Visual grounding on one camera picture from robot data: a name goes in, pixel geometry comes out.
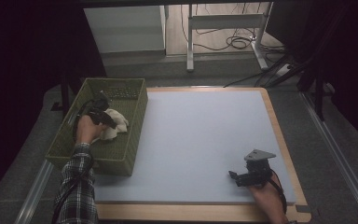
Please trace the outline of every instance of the plaid shirt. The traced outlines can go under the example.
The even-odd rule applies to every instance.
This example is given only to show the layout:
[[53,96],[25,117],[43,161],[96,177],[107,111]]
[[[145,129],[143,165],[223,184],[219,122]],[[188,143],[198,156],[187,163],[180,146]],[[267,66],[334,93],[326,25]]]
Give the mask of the plaid shirt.
[[81,143],[75,146],[75,152],[62,168],[62,184],[54,200],[54,207],[62,195],[71,187],[78,176],[86,171],[84,177],[73,189],[63,203],[57,223],[98,223],[97,209],[94,203],[94,172],[90,155],[90,144]]

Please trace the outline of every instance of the crate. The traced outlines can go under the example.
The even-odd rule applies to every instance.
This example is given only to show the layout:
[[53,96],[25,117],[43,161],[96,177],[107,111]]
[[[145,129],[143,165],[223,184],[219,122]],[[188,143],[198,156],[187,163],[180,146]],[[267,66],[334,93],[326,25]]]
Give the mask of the crate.
[[119,133],[112,141],[98,140],[91,145],[94,172],[131,175],[148,100],[145,80],[141,78],[86,78],[45,157],[60,170],[69,161],[75,145],[76,115],[100,91],[112,100],[111,108],[121,113],[130,125],[126,133]]

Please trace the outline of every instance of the hand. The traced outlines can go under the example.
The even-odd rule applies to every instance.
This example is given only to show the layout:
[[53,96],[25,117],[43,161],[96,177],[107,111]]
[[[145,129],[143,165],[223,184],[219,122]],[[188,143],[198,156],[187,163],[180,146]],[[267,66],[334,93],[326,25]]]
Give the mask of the hand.
[[91,144],[92,140],[100,136],[101,132],[108,128],[107,125],[98,124],[95,125],[90,116],[84,115],[80,118],[77,124],[76,130],[76,143],[89,143]]
[[[271,179],[280,185],[278,177],[275,173],[272,174]],[[267,182],[263,188],[249,186],[248,189],[252,192],[252,195],[255,198],[255,203],[268,216],[270,223],[283,224],[288,222],[288,219],[283,212],[282,201],[279,197],[279,193],[269,182]]]

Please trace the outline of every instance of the gray floor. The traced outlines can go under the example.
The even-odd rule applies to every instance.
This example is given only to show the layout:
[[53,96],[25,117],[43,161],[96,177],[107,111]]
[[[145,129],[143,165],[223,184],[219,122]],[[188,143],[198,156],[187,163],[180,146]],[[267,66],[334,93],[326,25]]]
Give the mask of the gray floor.
[[[196,57],[195,71],[186,71],[186,58],[144,55],[104,55],[109,77],[144,77],[148,87],[224,86],[259,71],[253,54]],[[253,86],[259,77],[239,83]],[[358,223],[358,202],[340,172],[323,136],[317,129],[300,93],[298,77],[268,89],[296,172],[312,212],[310,223]],[[0,223],[14,223],[34,182],[62,113],[50,111],[61,100],[60,88],[45,95],[44,107],[17,159],[0,183]],[[339,114],[329,97],[324,97],[325,124],[358,177],[358,132]],[[43,190],[31,223],[48,223],[60,173],[54,169]]]

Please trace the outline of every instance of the light blue surface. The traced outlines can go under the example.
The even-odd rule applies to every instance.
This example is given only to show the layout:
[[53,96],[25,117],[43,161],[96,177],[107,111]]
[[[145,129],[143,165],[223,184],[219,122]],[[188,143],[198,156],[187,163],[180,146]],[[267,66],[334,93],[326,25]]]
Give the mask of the light blue surface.
[[253,149],[269,159],[287,202],[296,197],[259,91],[149,92],[134,171],[96,175],[97,202],[252,203],[228,171],[247,173]]

